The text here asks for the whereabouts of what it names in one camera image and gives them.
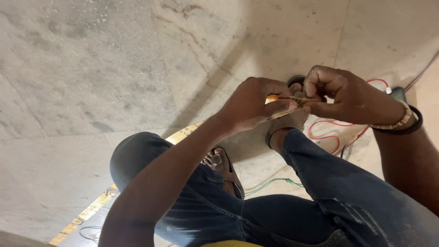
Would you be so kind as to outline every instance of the bracelet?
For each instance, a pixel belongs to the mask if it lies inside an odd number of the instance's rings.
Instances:
[[[369,127],[374,128],[374,129],[381,129],[381,130],[391,130],[391,129],[394,129],[394,128],[398,127],[398,126],[406,124],[409,121],[409,119],[410,119],[410,117],[412,115],[412,112],[411,112],[410,107],[409,107],[408,104],[406,104],[404,101],[401,101],[401,100],[398,100],[398,101],[401,102],[402,105],[404,106],[404,108],[406,109],[406,114],[401,119],[401,121],[399,121],[396,124],[392,124],[392,125],[369,124]]]
[[[407,129],[400,130],[400,131],[375,129],[375,128],[374,128],[374,131],[378,131],[378,132],[382,132],[382,133],[387,133],[387,134],[392,134],[392,135],[410,134],[410,133],[413,133],[413,132],[417,131],[418,129],[420,129],[422,127],[422,124],[424,122],[424,118],[422,117],[421,112],[418,109],[416,109],[414,106],[410,105],[409,108],[417,116],[417,121],[412,126],[408,127]]]

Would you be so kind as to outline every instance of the hand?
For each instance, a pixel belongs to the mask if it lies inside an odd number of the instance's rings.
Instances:
[[[292,96],[284,82],[249,77],[237,87],[216,117],[228,125],[230,134],[234,134],[253,129],[275,113],[297,108],[297,103],[291,99],[265,104],[269,94]]]
[[[405,115],[404,106],[363,79],[342,69],[314,66],[306,76],[309,97],[318,94],[334,99],[333,104],[309,102],[307,113],[353,124],[396,124]]]

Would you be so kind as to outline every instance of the person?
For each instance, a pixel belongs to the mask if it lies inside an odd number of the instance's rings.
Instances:
[[[303,78],[303,87],[289,88],[246,79],[177,145],[148,132],[123,140],[110,163],[122,193],[99,246],[153,246],[154,233],[179,247],[437,246],[439,154],[421,127],[421,113],[345,70],[315,66]],[[243,200],[233,164],[216,144],[295,109],[291,99],[265,99],[298,91],[321,101],[272,120],[267,140],[313,201],[292,195]],[[372,124],[385,181],[310,141],[300,131],[309,113]]]

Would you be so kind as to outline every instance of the yellow shirt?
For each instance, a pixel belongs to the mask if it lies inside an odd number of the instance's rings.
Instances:
[[[242,242],[238,240],[226,240],[216,243],[203,244],[201,247],[262,247],[257,244]]]

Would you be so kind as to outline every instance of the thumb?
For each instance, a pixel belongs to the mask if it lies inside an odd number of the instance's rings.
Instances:
[[[306,113],[323,118],[338,119],[342,110],[339,104],[328,104],[323,102],[308,102],[303,106]]]
[[[292,111],[297,108],[297,102],[292,99],[278,99],[265,105],[265,115],[267,117],[283,111]]]

